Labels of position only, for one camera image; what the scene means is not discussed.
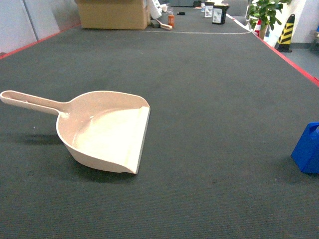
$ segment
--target bottle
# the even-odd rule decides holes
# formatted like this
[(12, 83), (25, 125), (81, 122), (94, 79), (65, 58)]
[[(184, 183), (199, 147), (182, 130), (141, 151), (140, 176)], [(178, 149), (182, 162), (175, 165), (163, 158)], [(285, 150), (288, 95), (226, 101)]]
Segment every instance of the bottle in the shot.
[(168, 24), (174, 27), (174, 23), (175, 23), (175, 16), (173, 14), (168, 15)]

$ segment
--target cardboard box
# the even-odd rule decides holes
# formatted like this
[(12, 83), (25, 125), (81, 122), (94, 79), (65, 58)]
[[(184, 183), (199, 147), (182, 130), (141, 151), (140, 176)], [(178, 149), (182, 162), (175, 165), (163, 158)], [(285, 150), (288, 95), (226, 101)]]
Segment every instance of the cardboard box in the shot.
[(146, 0), (76, 0), (83, 28), (136, 29), (148, 25)]

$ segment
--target beige plastic dustpan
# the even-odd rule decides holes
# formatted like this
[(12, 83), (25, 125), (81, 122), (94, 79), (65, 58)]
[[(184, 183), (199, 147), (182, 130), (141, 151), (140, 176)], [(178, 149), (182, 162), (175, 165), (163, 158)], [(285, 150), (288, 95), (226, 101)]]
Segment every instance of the beige plastic dustpan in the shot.
[(57, 133), (71, 155), (88, 167), (137, 174), (150, 115), (140, 96), (94, 91), (57, 102), (4, 91), (9, 105), (57, 115)]

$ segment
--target red stripe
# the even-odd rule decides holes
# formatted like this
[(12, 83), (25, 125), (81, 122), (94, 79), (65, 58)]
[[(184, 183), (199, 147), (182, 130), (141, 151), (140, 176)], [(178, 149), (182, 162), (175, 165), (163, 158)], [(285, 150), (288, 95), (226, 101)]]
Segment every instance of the red stripe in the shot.
[(56, 36), (56, 35), (58, 35), (58, 34), (64, 32), (64, 31), (67, 31), (67, 30), (69, 30), (69, 29), (71, 29), (71, 28), (74, 28), (74, 27), (77, 27), (77, 26), (79, 26), (79, 25), (81, 25), (81, 24), (77, 24), (77, 25), (75, 25), (75, 26), (69, 27), (69, 28), (67, 28), (67, 29), (65, 29), (65, 30), (63, 30), (63, 31), (57, 32), (57, 33), (52, 34), (52, 35), (50, 35), (50, 36), (47, 36), (47, 37), (45, 37), (45, 38), (43, 38), (43, 39), (40, 39), (40, 40), (38, 40), (38, 41), (36, 41), (36, 42), (34, 42), (34, 43), (28, 44), (28, 45), (26, 45), (26, 46), (23, 46), (23, 47), (21, 47), (21, 48), (18, 48), (18, 49), (16, 49), (16, 50), (14, 50), (14, 51), (11, 51), (11, 52), (9, 52), (9, 53), (7, 53), (7, 54), (5, 54), (5, 55), (0, 56), (0, 60), (3, 59), (3, 58), (5, 58), (5, 57), (7, 57), (7, 56), (13, 55), (13, 54), (15, 54), (15, 53), (17, 53), (17, 52), (19, 52), (19, 51), (23, 51), (23, 50), (25, 50), (25, 49), (27, 49), (27, 48), (29, 48), (29, 47), (34, 46), (35, 44), (38, 44), (38, 43), (40, 43), (40, 42), (43, 42), (43, 41), (45, 41), (45, 40), (47, 40), (47, 39), (49, 39), (49, 38), (51, 38), (51, 37), (54, 37), (54, 36)]
[(301, 74), (303, 74), (305, 77), (307, 77), (311, 82), (313, 82), (315, 85), (317, 85), (319, 87), (319, 80), (316, 77), (313, 77), (312, 75), (310, 75), (307, 71), (305, 71), (303, 68), (301, 68), (300, 66), (298, 66), (295, 62), (293, 62), (292, 60), (290, 60), (289, 58), (287, 58), (286, 56), (284, 56), (282, 53), (280, 53), (279, 51), (277, 51), (274, 47), (272, 47), (271, 45), (269, 45), (267, 42), (265, 42), (263, 39), (259, 38), (262, 42), (265, 43), (266, 46), (268, 46), (270, 49), (272, 49), (277, 55), (279, 55), (281, 58), (283, 58), (288, 64), (290, 64), (291, 66), (293, 66), (297, 71), (299, 71)]

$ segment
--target blue plastic container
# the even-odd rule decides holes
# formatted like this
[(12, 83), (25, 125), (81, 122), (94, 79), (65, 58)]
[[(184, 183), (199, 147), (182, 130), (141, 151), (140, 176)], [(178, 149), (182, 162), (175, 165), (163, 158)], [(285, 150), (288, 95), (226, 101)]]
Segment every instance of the blue plastic container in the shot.
[(303, 173), (319, 173), (319, 122), (311, 122), (301, 135), (292, 158)]

